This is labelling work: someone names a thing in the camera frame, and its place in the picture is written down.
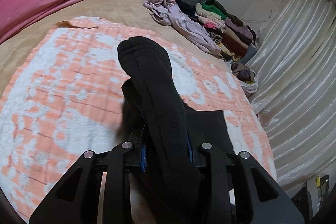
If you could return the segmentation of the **black long sleeve shirt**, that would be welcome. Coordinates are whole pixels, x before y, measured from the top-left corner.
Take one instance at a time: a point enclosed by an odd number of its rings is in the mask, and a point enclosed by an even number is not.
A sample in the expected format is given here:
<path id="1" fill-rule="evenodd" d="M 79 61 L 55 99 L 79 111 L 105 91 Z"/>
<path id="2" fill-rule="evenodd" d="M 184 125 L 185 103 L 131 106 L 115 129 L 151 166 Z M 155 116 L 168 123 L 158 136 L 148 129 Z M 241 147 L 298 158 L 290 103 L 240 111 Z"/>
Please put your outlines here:
<path id="1" fill-rule="evenodd" d="M 142 134 L 147 165 L 143 195 L 157 223 L 230 223 L 230 198 L 210 197 L 209 186 L 190 159 L 190 133 L 202 134 L 232 153 L 222 111 L 197 111 L 178 94 L 169 56 L 156 42 L 136 36 L 118 45 L 129 79 L 122 85 L 129 131 Z"/>

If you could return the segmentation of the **white bag of clothes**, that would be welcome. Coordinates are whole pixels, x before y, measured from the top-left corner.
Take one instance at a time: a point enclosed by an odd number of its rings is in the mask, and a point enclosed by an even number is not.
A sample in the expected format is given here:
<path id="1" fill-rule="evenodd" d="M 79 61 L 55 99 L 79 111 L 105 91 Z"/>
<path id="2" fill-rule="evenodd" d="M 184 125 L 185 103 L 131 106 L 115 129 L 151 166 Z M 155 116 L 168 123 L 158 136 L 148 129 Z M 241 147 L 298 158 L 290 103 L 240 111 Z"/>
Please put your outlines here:
<path id="1" fill-rule="evenodd" d="M 240 86 L 247 98 L 257 92 L 259 79 L 254 71 L 244 64 L 237 63 L 232 60 L 226 62 L 226 64 L 231 70 L 231 73 L 240 82 Z"/>

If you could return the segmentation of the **stack of folded clothes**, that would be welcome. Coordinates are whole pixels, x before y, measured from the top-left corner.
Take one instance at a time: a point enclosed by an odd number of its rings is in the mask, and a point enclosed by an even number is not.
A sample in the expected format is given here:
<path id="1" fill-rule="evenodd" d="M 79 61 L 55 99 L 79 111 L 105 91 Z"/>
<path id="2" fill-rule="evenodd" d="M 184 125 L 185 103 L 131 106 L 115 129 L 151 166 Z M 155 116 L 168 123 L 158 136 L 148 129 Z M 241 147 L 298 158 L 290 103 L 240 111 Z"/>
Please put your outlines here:
<path id="1" fill-rule="evenodd" d="M 256 33 L 238 17 L 228 13 L 216 0 L 207 0 L 196 5 L 176 0 L 181 12 L 200 24 L 210 38 L 221 48 L 225 61 L 248 63 L 258 49 Z"/>

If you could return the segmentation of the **pink checkered fleece blanket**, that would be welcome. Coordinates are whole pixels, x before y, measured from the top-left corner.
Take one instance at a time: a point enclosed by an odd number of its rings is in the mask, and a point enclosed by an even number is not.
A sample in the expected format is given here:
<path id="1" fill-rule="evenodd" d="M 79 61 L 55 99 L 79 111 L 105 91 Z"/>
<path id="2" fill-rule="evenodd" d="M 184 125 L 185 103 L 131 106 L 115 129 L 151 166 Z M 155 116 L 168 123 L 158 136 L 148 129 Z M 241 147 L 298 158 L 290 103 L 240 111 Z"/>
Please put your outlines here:
<path id="1" fill-rule="evenodd" d="M 14 73 L 1 76 L 1 188 L 23 219 L 84 151 L 117 144 L 127 79 L 117 46 L 133 36 L 163 46 L 183 100 L 196 110 L 223 110 L 234 150 L 249 151 L 276 175 L 266 133 L 223 61 L 170 27 L 152 31 L 79 16 L 46 34 L 27 30 L 13 37 L 37 46 Z"/>

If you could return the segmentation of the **white satin curtain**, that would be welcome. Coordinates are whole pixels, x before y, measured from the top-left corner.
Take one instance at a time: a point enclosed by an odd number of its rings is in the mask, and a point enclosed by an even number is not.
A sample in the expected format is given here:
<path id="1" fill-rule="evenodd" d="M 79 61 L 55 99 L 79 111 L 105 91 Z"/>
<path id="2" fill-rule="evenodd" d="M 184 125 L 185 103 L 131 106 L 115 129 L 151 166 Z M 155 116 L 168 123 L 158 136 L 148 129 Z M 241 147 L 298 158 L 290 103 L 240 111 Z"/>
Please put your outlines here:
<path id="1" fill-rule="evenodd" d="M 259 79 L 250 102 L 278 183 L 291 188 L 335 160 L 335 3 L 284 0 L 258 46 L 248 63 Z"/>

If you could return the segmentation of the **beige bed sheet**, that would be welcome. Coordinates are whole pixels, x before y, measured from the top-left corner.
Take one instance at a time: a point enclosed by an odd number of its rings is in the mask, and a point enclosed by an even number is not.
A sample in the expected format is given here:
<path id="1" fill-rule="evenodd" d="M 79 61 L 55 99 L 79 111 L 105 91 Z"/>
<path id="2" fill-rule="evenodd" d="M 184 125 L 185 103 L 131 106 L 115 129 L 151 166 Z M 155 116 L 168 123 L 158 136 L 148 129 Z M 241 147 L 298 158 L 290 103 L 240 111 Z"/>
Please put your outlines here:
<path id="1" fill-rule="evenodd" d="M 228 68 L 224 61 L 204 53 L 172 27 L 155 22 L 150 16 L 150 11 L 143 7 L 144 1 L 84 0 L 45 17 L 6 40 L 1 44 L 1 94 L 15 71 L 26 61 L 31 51 L 44 39 L 52 26 L 57 22 L 68 21 L 78 16 L 95 16 L 113 23 L 151 30 L 168 42 L 184 48 L 187 52 L 209 61 L 222 70 L 221 73 L 215 73 L 214 70 L 204 69 L 203 75 L 209 73 L 220 78 L 226 76 Z"/>

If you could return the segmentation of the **lilac crumpled garment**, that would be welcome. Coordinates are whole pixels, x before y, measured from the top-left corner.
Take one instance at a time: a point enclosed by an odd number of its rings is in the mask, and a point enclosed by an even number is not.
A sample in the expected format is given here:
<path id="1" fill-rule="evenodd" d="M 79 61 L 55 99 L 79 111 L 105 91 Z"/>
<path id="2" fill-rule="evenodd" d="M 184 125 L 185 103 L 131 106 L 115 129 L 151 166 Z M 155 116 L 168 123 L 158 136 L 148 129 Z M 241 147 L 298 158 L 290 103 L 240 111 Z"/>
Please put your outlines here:
<path id="1" fill-rule="evenodd" d="M 159 24 L 172 26 L 203 52 L 222 57 L 221 48 L 205 28 L 184 14 L 175 0 L 145 0 L 143 6 L 151 11 L 151 17 Z"/>

